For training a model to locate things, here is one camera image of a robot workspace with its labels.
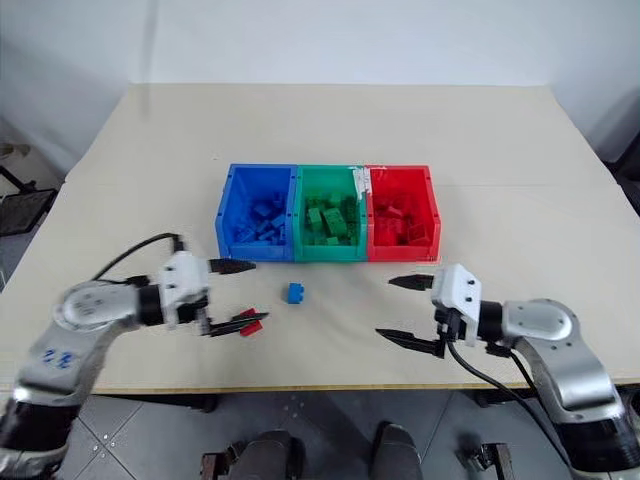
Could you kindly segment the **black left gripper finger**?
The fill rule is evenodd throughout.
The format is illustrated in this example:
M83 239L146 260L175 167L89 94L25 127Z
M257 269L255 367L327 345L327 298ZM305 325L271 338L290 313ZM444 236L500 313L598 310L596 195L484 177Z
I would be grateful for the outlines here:
M230 258L210 259L208 264L210 272L219 275L237 274L257 268L251 261Z
M238 333L247 326L255 322L265 319L269 315L268 312L257 312L252 314L239 314L231 320L222 323L209 324L207 335L210 337L218 337Z

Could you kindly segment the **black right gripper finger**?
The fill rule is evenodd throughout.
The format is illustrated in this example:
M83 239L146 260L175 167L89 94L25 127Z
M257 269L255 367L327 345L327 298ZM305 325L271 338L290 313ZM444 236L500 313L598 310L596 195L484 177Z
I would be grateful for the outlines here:
M436 340L425 340L410 332L400 330L376 328L375 331L404 349L426 353L440 359L445 356L446 340L443 335L439 335Z
M434 276L429 274L411 274L390 279L389 284L404 289L426 291L433 288Z

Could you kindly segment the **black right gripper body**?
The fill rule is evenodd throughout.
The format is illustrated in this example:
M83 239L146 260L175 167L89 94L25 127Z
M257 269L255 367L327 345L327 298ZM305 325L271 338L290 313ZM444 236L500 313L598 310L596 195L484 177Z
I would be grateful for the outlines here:
M454 308L437 307L434 315L437 322L437 342L446 344L464 340L466 337L466 323L462 319L462 314Z

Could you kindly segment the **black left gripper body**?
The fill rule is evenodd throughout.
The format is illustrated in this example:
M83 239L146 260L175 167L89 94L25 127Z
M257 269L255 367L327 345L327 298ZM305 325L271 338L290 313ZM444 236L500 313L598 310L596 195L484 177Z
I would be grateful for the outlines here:
M208 313L209 298L203 296L193 302L186 302L177 308L179 324L195 323L201 336L209 336L211 321Z

